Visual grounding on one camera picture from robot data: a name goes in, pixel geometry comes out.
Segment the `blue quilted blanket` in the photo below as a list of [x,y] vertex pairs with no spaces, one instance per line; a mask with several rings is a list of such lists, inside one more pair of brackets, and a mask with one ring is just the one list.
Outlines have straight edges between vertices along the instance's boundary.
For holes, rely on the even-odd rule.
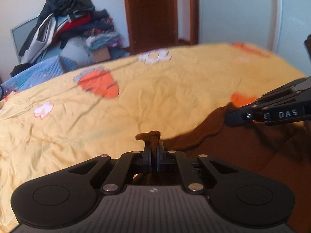
[[24,91],[65,73],[78,69],[75,61],[54,56],[18,73],[1,84],[1,92],[7,96],[12,91]]

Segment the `brown wooden door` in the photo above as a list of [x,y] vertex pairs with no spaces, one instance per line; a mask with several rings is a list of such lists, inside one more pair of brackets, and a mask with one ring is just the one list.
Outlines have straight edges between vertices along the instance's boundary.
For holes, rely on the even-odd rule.
[[178,36],[178,0],[124,0],[124,5],[131,54],[198,44],[199,0],[189,0],[189,40]]

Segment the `brown knit sweater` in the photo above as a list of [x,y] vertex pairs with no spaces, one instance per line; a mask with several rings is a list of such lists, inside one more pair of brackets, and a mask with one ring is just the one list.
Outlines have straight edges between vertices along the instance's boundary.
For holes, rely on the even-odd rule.
[[225,115],[236,110],[231,103],[217,108],[193,130],[162,139],[160,132],[136,135],[136,140],[162,140],[164,149],[206,154],[223,162],[286,184],[296,205],[289,225],[296,232],[310,232],[310,122],[266,126],[249,122],[238,127],[225,124]]

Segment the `pile of mixed clothes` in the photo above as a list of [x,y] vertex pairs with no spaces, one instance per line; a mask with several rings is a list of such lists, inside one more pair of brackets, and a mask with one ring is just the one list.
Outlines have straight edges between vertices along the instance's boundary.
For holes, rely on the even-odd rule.
[[129,53],[107,10],[96,10],[91,0],[46,0],[10,75],[58,55],[80,55],[79,64],[87,66]]

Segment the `grey framed panel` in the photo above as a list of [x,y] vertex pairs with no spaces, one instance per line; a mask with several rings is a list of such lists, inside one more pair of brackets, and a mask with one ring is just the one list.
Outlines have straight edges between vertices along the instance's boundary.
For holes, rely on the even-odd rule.
[[28,34],[31,32],[31,30],[34,28],[34,26],[37,23],[38,18],[34,17],[32,19],[29,19],[28,21],[25,21],[18,26],[11,29],[11,37],[13,40],[15,53],[17,56],[18,61],[21,61],[21,57],[19,56],[19,51],[22,48],[25,40],[28,37]]

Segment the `yellow floral bed sheet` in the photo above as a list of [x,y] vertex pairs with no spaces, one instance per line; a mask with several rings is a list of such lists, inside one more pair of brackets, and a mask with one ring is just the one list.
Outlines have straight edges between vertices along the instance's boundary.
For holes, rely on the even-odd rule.
[[82,68],[1,102],[1,232],[17,226],[10,198],[22,183],[137,150],[138,133],[188,132],[234,93],[258,97],[303,76],[253,45],[176,47],[167,55],[155,64],[131,56]]

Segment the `white sliding wardrobe door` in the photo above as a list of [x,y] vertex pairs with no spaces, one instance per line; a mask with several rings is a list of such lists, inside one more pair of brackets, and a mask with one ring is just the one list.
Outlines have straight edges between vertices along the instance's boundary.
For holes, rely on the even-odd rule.
[[310,0],[199,0],[199,43],[247,42],[310,75]]

